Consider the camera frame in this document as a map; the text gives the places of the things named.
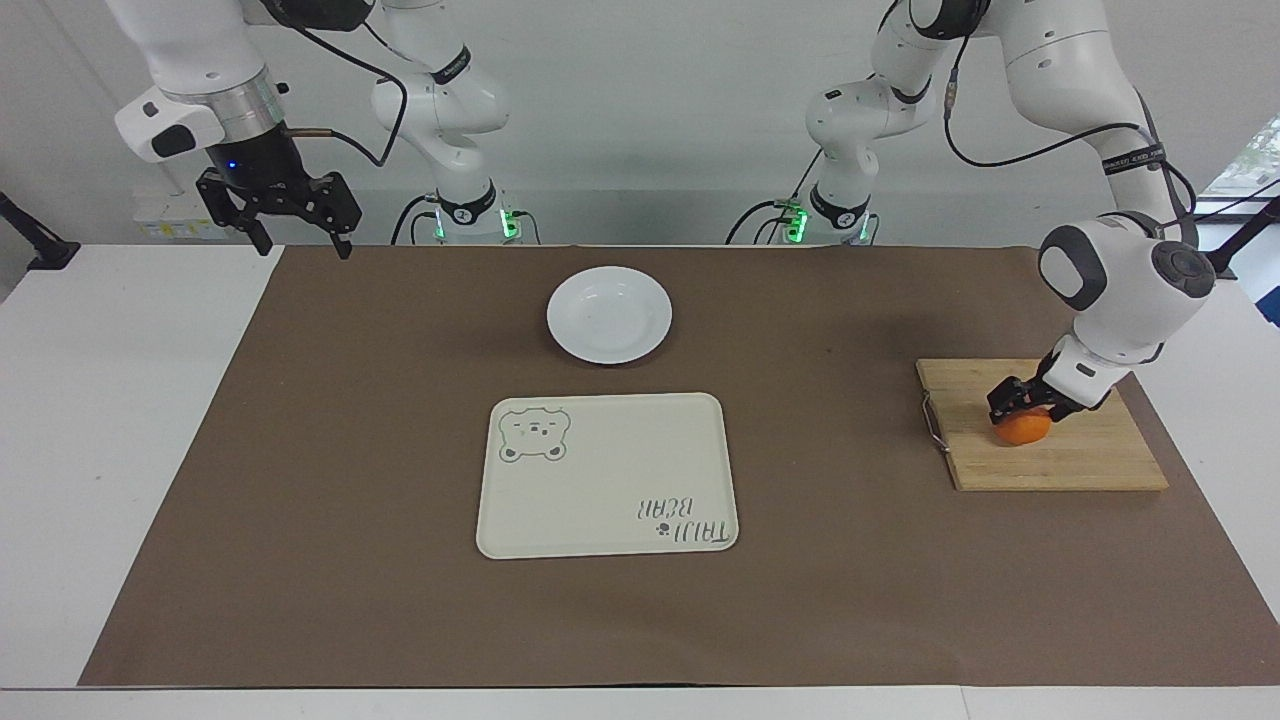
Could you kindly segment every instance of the black stand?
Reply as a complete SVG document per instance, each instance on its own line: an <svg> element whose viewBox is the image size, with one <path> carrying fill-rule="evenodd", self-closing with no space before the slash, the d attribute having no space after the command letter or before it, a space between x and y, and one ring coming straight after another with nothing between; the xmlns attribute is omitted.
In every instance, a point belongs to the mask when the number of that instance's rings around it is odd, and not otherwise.
<svg viewBox="0 0 1280 720"><path fill-rule="evenodd" d="M1222 243L1222 247L1206 252L1204 256L1213 264L1213 269L1219 272L1219 275L1226 273L1235 254L1244 250L1253 238L1258 237L1262 231L1267 229L1277 219L1280 219L1280 196L1272 197L1262 211L1254 215L1248 223L1244 223L1244 227Z"/></svg>
<svg viewBox="0 0 1280 720"><path fill-rule="evenodd" d="M14 205L3 192L0 192L0 218L9 220L9 224L36 249L36 259L27 265L28 270L61 270L79 250L78 242L67 242L58 237L58 233Z"/></svg>

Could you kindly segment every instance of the black cable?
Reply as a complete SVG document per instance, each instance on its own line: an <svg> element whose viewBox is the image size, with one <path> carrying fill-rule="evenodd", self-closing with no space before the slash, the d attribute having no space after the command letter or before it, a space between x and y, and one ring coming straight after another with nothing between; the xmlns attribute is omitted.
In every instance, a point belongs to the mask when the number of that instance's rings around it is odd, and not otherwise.
<svg viewBox="0 0 1280 720"><path fill-rule="evenodd" d="M408 111L408 88L404 87L404 83L398 77L393 76L392 73L389 73L389 72L379 68L378 65L372 65L370 63L366 63L365 60L361 60L360 58L356 58L355 55L347 53L346 50L342 50L340 47L330 45L325 40L321 40L320 37L316 37L315 35L312 35L311 31L308 31L307 28L305 28L302 26L298 26L298 24L289 23L289 22L285 22L285 23L282 23L282 24L285 24L285 27L288 27L289 29L293 29L294 32L297 32L302 37L310 40L311 42L319 45L320 47L324 47L329 53L333 53L334 55L342 58L343 60L351 63L352 65L356 65L357 68L365 69L365 70L367 70L367 72L370 72L370 73L372 73L372 74L375 74L375 76L385 79L387 82L394 83L396 87L399 88L399 92L401 92L399 111L396 114L396 123L392 126L390 137L387 138L387 146L383 147L383 155L381 155L381 158L374 156L374 154L367 147L365 147L362 143L357 142L356 140L353 140L353 138L351 138L351 137L348 137L348 136L346 136L346 135L343 135L343 133L340 133L338 131L329 129L329 128L323 128L323 129L328 131L329 135L328 136L319 136L319 137L334 137L337 140L340 140L340 141L346 142L347 145L351 145L352 147L355 147L356 150L358 150L365 158L367 158L369 161L372 163L375 168L387 167L387 160L392 156L392 149L396 147L396 138L399 137L401 126L404 124L404 114ZM369 28L370 32L372 32L372 28L370 28L367 24L365 27Z"/></svg>
<svg viewBox="0 0 1280 720"><path fill-rule="evenodd" d="M890 5L888 13L886 13L884 19L881 20L881 27L888 22L888 17L893 14L893 8L896 6L897 3ZM915 22L915 8L911 6L911 0L906 0L906 19L911 20L911 27L915 28L915 32L920 32L920 23Z"/></svg>
<svg viewBox="0 0 1280 720"><path fill-rule="evenodd" d="M1187 205L1184 205L1184 213L1183 213L1181 217L1175 218L1174 220L1170 220L1170 222L1167 222L1167 223L1165 223L1162 225L1164 228L1170 228L1170 227L1174 227L1178 223L1183 222L1183 219L1189 218L1189 217L1192 217L1192 215L1196 214L1196 208L1197 208L1197 205L1199 205L1199 201L1197 200L1197 195L1199 195L1199 193L1196 192L1196 186L1192 184L1192 181L1187 179L1187 176L1184 176L1181 170L1179 170L1178 168L1175 168L1172 163L1170 163L1169 160L1161 160L1160 164L1166 170L1169 170L1175 178L1178 178L1178 182L1183 183L1183 187L1187 188L1187 197L1190 199L1190 201ZM1178 199L1178 204L1181 205L1181 202L1183 202L1183 199L1179 197Z"/></svg>
<svg viewBox="0 0 1280 720"><path fill-rule="evenodd" d="M751 240L751 245L759 245L760 243L760 236L764 234L764 228L767 228L769 225L773 225L773 229L777 231L778 225L781 225L783 223L786 223L786 219L782 219L782 218L769 218L768 220L764 220L763 223L760 223L760 228L758 231L755 231L755 238ZM772 245L772 242L773 242L773 237L771 236L769 237L769 242L767 242L765 245Z"/></svg>
<svg viewBox="0 0 1280 720"><path fill-rule="evenodd" d="M788 197L788 200L791 200L792 202L797 197L800 197L800 190L804 188L804 183L805 183L806 179L809 179L809 174L813 173L813 169L818 165L818 159L819 158L822 158L822 149L820 147L818 149L817 152L813 154L813 160L809 160L809 167L805 168L804 174L800 176L800 182L796 183L796 188L791 191L791 197ZM769 241L765 242L764 245L773 245L773 236L777 234L778 228L781 227L781 222L786 219L786 215L787 215L787 211L783 208L782 211L778 213L778 224L773 225L773 231L769 232Z"/></svg>
<svg viewBox="0 0 1280 720"><path fill-rule="evenodd" d="M1213 210L1212 213L1208 213L1208 214L1206 214L1206 215L1201 215L1201 217L1198 217L1198 218L1196 218L1196 219L1197 219L1197 220L1203 220L1203 219L1206 219L1206 218L1215 218L1215 217L1217 217L1217 215L1221 215L1222 213L1226 213L1228 210L1230 210L1230 209L1233 209L1233 208L1238 208L1238 206L1240 206L1240 205L1244 205L1245 202L1249 202L1249 201L1253 201L1253 200L1258 200L1258 196L1260 196L1260 195L1262 195L1263 192L1266 192L1266 191L1271 190L1272 187L1275 187L1275 186L1277 186L1277 184L1280 184L1280 179L1277 179L1277 181L1272 181L1272 182L1271 182L1270 184L1267 184L1267 186L1266 186L1266 187L1263 187L1262 190L1258 190L1258 191L1257 191L1257 192L1254 192L1253 195L1249 195L1248 197L1242 197L1242 199L1236 200L1235 202L1231 202L1230 205L1226 205L1226 206L1224 206L1224 208L1219 208L1217 210Z"/></svg>
<svg viewBox="0 0 1280 720"><path fill-rule="evenodd" d="M412 213L413 208L417 208L421 202L438 202L438 200L434 195L419 195L417 197L410 200L404 205L404 209L401 210L399 219L396 220L396 229L392 231L392 245L396 245L396 241L399 240L399 232L404 227L404 220L408 219L408 214Z"/></svg>
<svg viewBox="0 0 1280 720"><path fill-rule="evenodd" d="M389 50L392 54L398 55L398 53L396 53L396 49L392 47L390 42L387 42L385 40L383 40L383 36L378 35L378 31L374 29L374 26L369 24L369 20L365 20L365 22L360 23L360 27L367 29L369 35L374 36L374 40L376 40L379 45L381 45L383 47L385 47L387 50Z"/></svg>
<svg viewBox="0 0 1280 720"><path fill-rule="evenodd" d="M410 220L410 223L408 223L408 242L410 242L410 245L417 245L417 222L421 220L422 218L431 218L434 220L435 219L435 211L433 210L430 213L419 213L417 215L413 215L413 219Z"/></svg>
<svg viewBox="0 0 1280 720"><path fill-rule="evenodd" d="M867 225L869 225L872 223L872 220L876 220L876 229L873 229L873 231L870 231L870 233L868 233L869 237L870 237L870 240L872 240L868 245L874 246L876 245L876 236L879 234L879 223L881 223L879 215L877 215L876 213L872 213L867 218L867 223L863 225L863 232L864 233L867 232Z"/></svg>
<svg viewBox="0 0 1280 720"><path fill-rule="evenodd" d="M951 65L951 77L950 77L950 81L947 82L947 95L946 95L946 101L943 104L943 110L942 110L942 132L946 136L947 145L951 147L951 152L954 152L956 158L964 160L969 165L973 165L975 168L1005 168L1005 167L1009 167L1009 165L1016 165L1018 163L1025 163L1027 160L1032 160L1034 158L1039 158L1042 155L1047 155L1050 152L1053 152L1055 150L1060 150L1062 147L1066 147L1068 145L1071 145L1073 142L1078 142L1080 140L1085 140L1085 138L1093 137L1094 135L1100 135L1100 133L1103 133L1103 132L1110 132L1110 131L1114 131L1114 129L1132 129L1132 131L1142 135L1143 140L1151 140L1151 138L1147 137L1146 131L1142 128L1142 126L1138 126L1138 124L1134 124L1134 123L1107 123L1105 126L1098 126L1098 127L1096 127L1093 129L1084 131L1084 132L1082 132L1079 135L1074 135L1071 137L1068 137L1066 140L1055 142L1053 145L1047 145L1047 146L1041 147L1039 150L1036 150L1033 152L1028 152L1025 155L1019 155L1018 158L1010 158L1007 160L997 160L997 161L993 161L993 163L987 163L987 161L982 161L982 160L974 160L973 158L969 158L968 155L965 155L960 150L960 147L956 146L955 137L952 137L952 135L951 135L951 113L955 109L956 95L957 95L957 88L959 88L959 83L960 83L960 61L964 59L965 50L969 49L969 40L973 36L966 35L965 38L964 38L964 41L960 44L960 51L956 53L955 63L952 63L952 65ZM1167 227L1176 225L1178 223L1183 222L1185 218L1192 217L1192 215L1196 214L1197 193L1196 193L1196 186L1192 184L1192 182L1189 179L1187 179L1187 176L1183 174L1183 172L1179 170L1176 165L1174 165L1169 160L1161 160L1160 165L1162 168L1165 168L1166 170L1169 170L1169 173L1172 174L1175 178L1178 178L1178 182L1180 182L1183 184L1183 187L1187 188L1187 195L1189 197L1188 204L1183 208L1183 214L1179 218L1174 219L1172 222L1169 222L1169 223L1165 223L1164 225L1161 225L1161 229L1164 229L1164 228L1167 228ZM1181 205L1183 204L1181 199L1176 196L1176 192L1174 193L1174 196L1178 200L1178 204Z"/></svg>
<svg viewBox="0 0 1280 720"><path fill-rule="evenodd" d="M746 220L751 215L759 213L760 210L764 210L765 208L773 208L773 205L774 205L773 200L765 200L764 202L756 202L755 205L751 205L751 209L748 210L746 213L742 213L742 217L739 218L736 223L733 223L733 229L728 231L728 237L724 238L724 245L733 245L733 236L737 234L737 231L744 224L746 224Z"/></svg>
<svg viewBox="0 0 1280 720"><path fill-rule="evenodd" d="M1018 158L1010 158L1007 160L998 160L998 161L995 161L995 163L987 163L987 161L974 160L973 158L969 158L968 155L965 155L956 146L955 138L952 138L952 136L951 136L951 111L955 108L956 90L957 90L959 82L960 82L960 61L964 59L965 50L969 49L969 40L973 36L968 36L968 35L965 36L964 41L960 44L960 51L956 53L955 63L951 65L951 78L947 82L947 96L946 96L946 102L943 105L943 111L942 111L942 131L943 131L943 133L947 137L947 145L951 146L951 152L954 152L956 158L960 158L965 163L970 164L970 165L973 165L975 168L1005 168L1005 167L1009 167L1009 165L1016 165L1018 163L1025 163L1027 160L1030 160L1033 158L1039 158L1042 155L1047 155L1047 154L1050 154L1050 152L1052 152L1055 150L1066 147L1068 145L1071 145L1073 142L1084 140L1087 137L1093 137L1094 135L1098 135L1098 133L1110 132L1110 131L1114 131L1114 129L1132 129L1132 131L1135 131L1138 133L1143 132L1142 127L1139 127L1139 126L1137 126L1134 123L1107 123L1105 126L1098 126L1098 127L1096 127L1093 129L1089 129L1089 131L1082 132L1079 135L1074 135L1071 137L1068 137L1066 140L1055 142L1053 145L1048 145L1048 146L1041 147L1039 150L1036 150L1034 152L1028 152L1025 155L1019 155Z"/></svg>
<svg viewBox="0 0 1280 720"><path fill-rule="evenodd" d="M534 224L534 242L538 245L543 243L543 233L538 231L538 218L534 217L529 210L516 210L511 214L512 218L529 218L529 222Z"/></svg>

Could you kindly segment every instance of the window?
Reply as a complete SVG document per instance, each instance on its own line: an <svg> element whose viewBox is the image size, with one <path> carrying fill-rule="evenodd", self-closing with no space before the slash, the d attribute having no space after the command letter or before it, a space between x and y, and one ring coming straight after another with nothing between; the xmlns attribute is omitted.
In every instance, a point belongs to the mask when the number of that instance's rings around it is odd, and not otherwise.
<svg viewBox="0 0 1280 720"><path fill-rule="evenodd" d="M1201 193L1201 211L1211 213L1280 181L1280 115L1256 135L1221 176ZM1239 222L1253 217L1266 200L1280 195L1280 184L1263 191L1256 202L1238 205L1216 219Z"/></svg>

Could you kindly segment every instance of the green indicator light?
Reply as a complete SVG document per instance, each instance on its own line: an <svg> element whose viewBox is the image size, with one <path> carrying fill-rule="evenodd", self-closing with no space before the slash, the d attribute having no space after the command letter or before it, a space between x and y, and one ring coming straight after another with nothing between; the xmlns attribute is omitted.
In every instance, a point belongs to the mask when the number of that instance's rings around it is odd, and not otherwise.
<svg viewBox="0 0 1280 720"><path fill-rule="evenodd" d="M511 213L507 210L498 210L502 215L502 233L507 236L507 240L520 237L520 225L511 220Z"/></svg>
<svg viewBox="0 0 1280 720"><path fill-rule="evenodd" d="M795 219L787 227L787 241L794 243L804 242L804 231L806 227L809 227L809 213L806 210L796 210Z"/></svg>

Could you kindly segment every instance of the white plate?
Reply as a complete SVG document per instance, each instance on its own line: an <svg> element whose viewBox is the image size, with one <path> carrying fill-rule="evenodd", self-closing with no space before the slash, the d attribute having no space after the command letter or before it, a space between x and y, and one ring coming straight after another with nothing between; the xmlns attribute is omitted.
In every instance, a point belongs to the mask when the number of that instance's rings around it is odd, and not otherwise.
<svg viewBox="0 0 1280 720"><path fill-rule="evenodd" d="M588 363L618 365L649 355L671 329L671 297L631 268L591 268L561 283L547 304L552 337Z"/></svg>

